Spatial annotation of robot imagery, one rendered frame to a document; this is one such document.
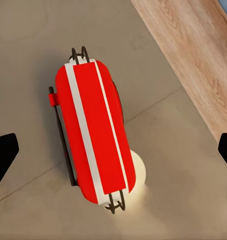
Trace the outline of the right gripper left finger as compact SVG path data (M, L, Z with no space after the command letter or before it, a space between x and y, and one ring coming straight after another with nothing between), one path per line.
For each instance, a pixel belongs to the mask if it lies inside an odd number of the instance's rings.
M19 143L15 133L0 136L0 182L19 153Z

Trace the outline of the radio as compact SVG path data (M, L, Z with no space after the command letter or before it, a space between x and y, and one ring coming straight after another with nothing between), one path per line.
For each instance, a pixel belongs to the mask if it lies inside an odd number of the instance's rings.
M72 48L69 63L55 77L57 93L49 87L70 184L79 186L94 204L104 204L115 214L125 211L125 196L136 184L136 172L124 128L120 97L110 72L102 62ZM61 107L77 179L71 165L57 111Z

